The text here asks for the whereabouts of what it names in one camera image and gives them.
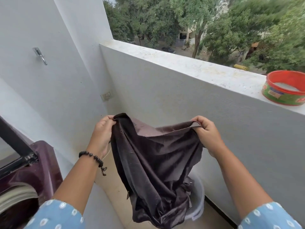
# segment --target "plastic bucket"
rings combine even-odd
[[[298,89],[280,87],[277,83]],[[284,105],[298,106],[305,103],[305,74],[298,71],[273,71],[266,77],[262,94],[269,100]]]
[[[201,179],[194,172],[191,171],[189,177],[194,180],[190,195],[192,207],[187,210],[184,220],[192,219],[194,221],[202,215],[204,210],[204,187]]]

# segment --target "white bucket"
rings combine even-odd
[[[192,207],[188,209],[185,214],[184,220],[192,219],[195,221],[198,219],[204,209],[204,187],[200,177],[198,177],[194,172],[189,173],[189,177],[194,180],[194,185],[192,188],[192,193],[190,195]]]

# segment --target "balcony wall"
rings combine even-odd
[[[101,44],[124,111],[152,126],[204,115],[266,192],[305,224],[305,106],[261,95],[265,76],[116,40]],[[206,195],[240,221],[214,158],[204,150],[195,170]]]

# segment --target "fabric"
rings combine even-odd
[[[201,159],[198,122],[154,128],[125,113],[114,117],[111,147],[117,171],[130,196],[132,219],[173,228],[190,208],[188,177]]]
[[[250,212],[238,229],[298,229],[295,221],[277,202],[264,204]]]
[[[25,228],[85,229],[85,223],[81,213],[73,206],[54,199],[42,204]]]

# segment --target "hand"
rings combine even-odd
[[[215,153],[225,148],[225,144],[221,139],[220,133],[215,124],[203,116],[196,116],[192,121],[197,121],[202,125],[195,127],[194,130],[199,136],[201,143],[208,149],[211,156],[215,157]]]
[[[99,158],[106,155],[107,145],[111,138],[111,128],[116,123],[113,117],[108,115],[97,122],[86,151],[97,155]]]

